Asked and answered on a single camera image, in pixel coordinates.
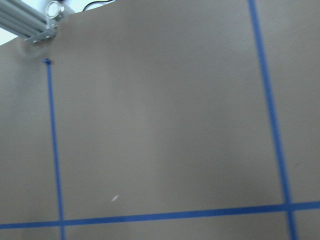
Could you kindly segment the small metal cylinder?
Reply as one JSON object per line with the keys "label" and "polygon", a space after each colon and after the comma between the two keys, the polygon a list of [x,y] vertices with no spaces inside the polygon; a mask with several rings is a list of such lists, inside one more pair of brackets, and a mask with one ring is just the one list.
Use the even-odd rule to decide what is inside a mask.
{"label": "small metal cylinder", "polygon": [[46,16],[50,19],[58,18],[62,14],[63,7],[60,1],[54,0],[49,2],[45,8]]}

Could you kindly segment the aluminium frame post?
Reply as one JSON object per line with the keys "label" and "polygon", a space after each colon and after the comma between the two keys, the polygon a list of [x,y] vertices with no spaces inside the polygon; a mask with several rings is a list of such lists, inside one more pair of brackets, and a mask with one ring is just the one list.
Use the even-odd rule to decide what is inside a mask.
{"label": "aluminium frame post", "polygon": [[0,2],[0,27],[32,44],[57,35],[55,25],[44,14],[21,0]]}

